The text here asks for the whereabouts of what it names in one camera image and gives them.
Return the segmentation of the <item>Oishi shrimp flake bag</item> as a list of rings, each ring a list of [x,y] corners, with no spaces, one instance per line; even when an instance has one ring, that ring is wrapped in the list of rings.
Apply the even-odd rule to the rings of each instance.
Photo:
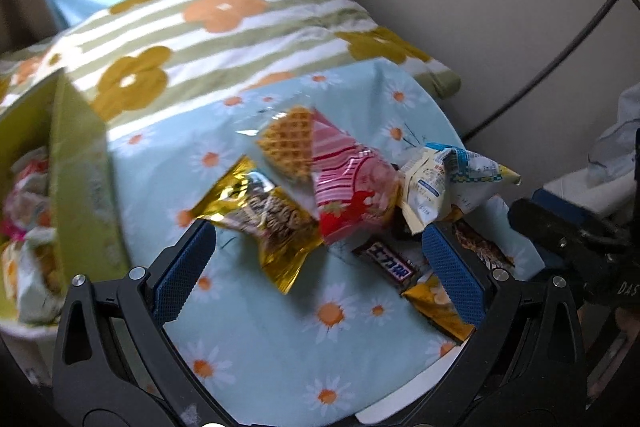
[[[62,310],[55,239],[55,228],[35,227],[21,241],[9,241],[1,247],[4,293],[20,322],[50,324]]]

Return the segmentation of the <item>snickers bar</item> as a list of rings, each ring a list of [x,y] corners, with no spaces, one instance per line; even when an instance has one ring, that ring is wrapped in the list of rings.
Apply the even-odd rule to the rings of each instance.
[[[352,250],[354,256],[382,274],[400,293],[416,285],[423,271],[381,236],[371,236]]]

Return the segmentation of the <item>pink snack packet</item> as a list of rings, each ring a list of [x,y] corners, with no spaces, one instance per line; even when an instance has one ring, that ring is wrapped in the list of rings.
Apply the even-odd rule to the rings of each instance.
[[[2,200],[1,234],[21,242],[35,228],[50,228],[49,154],[47,147],[30,150],[10,168],[11,186]]]

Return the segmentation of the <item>white cheese snack bag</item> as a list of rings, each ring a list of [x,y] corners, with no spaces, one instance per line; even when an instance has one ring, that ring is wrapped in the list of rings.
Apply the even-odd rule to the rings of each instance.
[[[456,221],[521,176],[488,157],[462,147],[427,143],[399,169],[399,207],[412,234],[437,221]]]

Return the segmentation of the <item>red pink striped packet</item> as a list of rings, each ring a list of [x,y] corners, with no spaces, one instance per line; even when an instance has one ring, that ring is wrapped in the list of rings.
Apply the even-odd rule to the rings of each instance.
[[[382,230],[392,220],[401,182],[396,169],[326,116],[312,113],[311,180],[324,243],[360,231]]]

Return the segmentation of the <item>yellow snack packet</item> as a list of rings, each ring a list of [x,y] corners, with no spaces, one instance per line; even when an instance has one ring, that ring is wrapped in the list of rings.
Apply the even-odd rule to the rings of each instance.
[[[475,327],[460,317],[451,299],[434,272],[424,275],[401,294],[416,311],[449,337],[462,343]]]

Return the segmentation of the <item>yellow-green cardboard box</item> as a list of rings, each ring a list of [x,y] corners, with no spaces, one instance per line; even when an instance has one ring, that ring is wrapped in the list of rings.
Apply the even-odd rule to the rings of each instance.
[[[29,88],[1,113],[1,195],[10,168],[30,150],[49,155],[56,263],[66,289],[78,273],[93,281],[120,279],[129,258],[119,231],[106,126],[62,69]]]

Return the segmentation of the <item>blue daisy cloth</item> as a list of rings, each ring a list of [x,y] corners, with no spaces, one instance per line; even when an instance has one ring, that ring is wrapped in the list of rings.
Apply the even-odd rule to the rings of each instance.
[[[310,184],[273,170],[257,145],[294,105],[318,109],[358,142],[400,164],[427,142],[459,139],[438,104],[385,60],[337,67],[240,94],[165,109],[108,134],[122,233],[149,265],[190,225],[190,211],[241,157],[314,211]],[[359,231],[319,247],[292,289],[260,269],[255,239],[220,230],[216,251],[166,333],[215,400],[239,423],[325,426],[367,411],[371,421],[445,373],[461,343],[427,321],[354,249]]]

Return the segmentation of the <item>gold foil snack packet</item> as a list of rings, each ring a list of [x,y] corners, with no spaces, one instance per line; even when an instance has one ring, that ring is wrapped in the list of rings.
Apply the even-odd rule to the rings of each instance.
[[[284,295],[323,244],[317,220],[246,155],[200,199],[191,216],[253,236],[262,272]]]

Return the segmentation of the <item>wrapped waffle snack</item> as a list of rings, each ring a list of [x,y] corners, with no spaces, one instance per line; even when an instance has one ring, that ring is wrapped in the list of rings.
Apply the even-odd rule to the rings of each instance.
[[[240,124],[236,132],[251,139],[262,157],[293,182],[311,180],[314,112],[305,105],[263,110]]]

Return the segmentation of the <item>striped floral duvet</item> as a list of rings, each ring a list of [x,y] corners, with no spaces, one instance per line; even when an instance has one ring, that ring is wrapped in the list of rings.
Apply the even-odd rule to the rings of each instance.
[[[1,59],[1,143],[47,139],[58,80],[110,126],[212,93],[385,58],[437,98],[459,75],[354,0],[125,0]]]

